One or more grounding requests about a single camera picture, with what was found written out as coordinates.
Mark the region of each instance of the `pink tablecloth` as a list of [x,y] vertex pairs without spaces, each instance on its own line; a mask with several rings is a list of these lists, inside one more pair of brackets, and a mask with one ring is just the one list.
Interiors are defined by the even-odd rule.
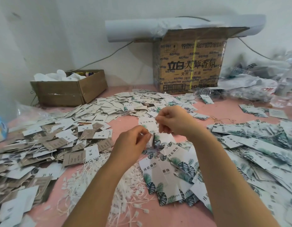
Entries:
[[[142,88],[155,90],[152,85],[145,86],[127,86],[127,87],[111,87],[109,90],[103,92],[99,97],[107,97],[113,95],[118,92],[128,92],[134,88]],[[239,104],[248,104],[249,102],[243,100],[225,100],[222,102],[215,102],[211,105],[206,105],[203,102],[198,102],[194,106],[198,109],[198,113],[212,116],[211,118],[201,121],[195,119],[196,122],[201,123],[203,126],[208,124],[213,124],[214,122],[218,122],[217,119],[222,123],[240,123],[246,122],[250,120],[260,119],[261,121],[266,121],[270,123],[277,123],[279,119],[269,117],[269,118],[258,118],[252,114],[243,113],[239,108]],[[63,108],[64,111],[70,110],[70,108]],[[292,113],[290,111],[286,111],[288,116],[292,118]],[[109,125],[113,128],[112,138],[115,141],[119,134],[123,131],[126,131],[138,124],[138,118],[134,116],[124,116],[118,118],[117,120],[113,120],[109,123]],[[186,140],[183,136],[175,136],[175,140],[180,142]],[[33,208],[29,215],[37,222],[37,227],[61,227],[63,222],[66,219],[66,215],[60,215],[57,211],[57,202],[63,197],[65,190],[61,190],[63,179],[66,177],[67,179],[72,176],[72,173],[76,171],[76,169],[81,166],[75,166],[68,168],[65,173],[57,180],[54,189],[48,199],[48,201],[42,205],[39,205]],[[151,200],[148,203],[143,204],[144,209],[149,209],[149,214],[143,213],[142,210],[139,211],[139,216],[135,220],[139,220],[142,222],[143,226],[168,226],[168,227],[178,227],[178,226],[195,226],[195,227],[213,227],[216,226],[213,220],[213,215],[211,212],[201,203],[198,202],[195,206],[189,207],[187,204],[178,204],[173,203],[170,205],[166,205],[163,207],[159,206],[158,201]]]

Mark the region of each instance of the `cardboard box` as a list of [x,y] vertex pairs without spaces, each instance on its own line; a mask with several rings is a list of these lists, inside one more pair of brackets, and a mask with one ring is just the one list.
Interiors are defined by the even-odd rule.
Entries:
[[107,83],[104,70],[77,70],[94,72],[79,81],[31,81],[39,103],[42,106],[75,107],[90,103],[105,89]]
[[168,30],[153,43],[153,78],[158,91],[181,94],[216,87],[227,39],[247,27]]

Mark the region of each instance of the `hand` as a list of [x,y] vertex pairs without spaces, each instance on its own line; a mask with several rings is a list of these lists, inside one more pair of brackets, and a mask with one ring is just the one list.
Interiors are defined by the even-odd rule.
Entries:
[[194,118],[180,106],[164,107],[155,119],[159,123],[160,133],[174,132],[187,137],[198,126]]
[[141,125],[122,132],[114,144],[109,161],[127,171],[139,159],[150,138],[151,134]]

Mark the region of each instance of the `left hand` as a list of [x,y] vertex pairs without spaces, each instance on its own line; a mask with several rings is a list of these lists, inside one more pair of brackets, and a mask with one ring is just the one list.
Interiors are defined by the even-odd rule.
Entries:
[[114,144],[108,162],[113,162],[126,172],[139,159],[151,134],[141,125],[122,132]]

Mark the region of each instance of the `forearm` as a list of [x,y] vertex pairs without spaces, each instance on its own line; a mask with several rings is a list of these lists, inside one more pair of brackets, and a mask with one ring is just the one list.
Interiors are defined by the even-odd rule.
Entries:
[[109,160],[99,169],[63,227],[106,226],[114,191],[123,170]]
[[278,226],[216,138],[200,127],[191,134],[217,226]]

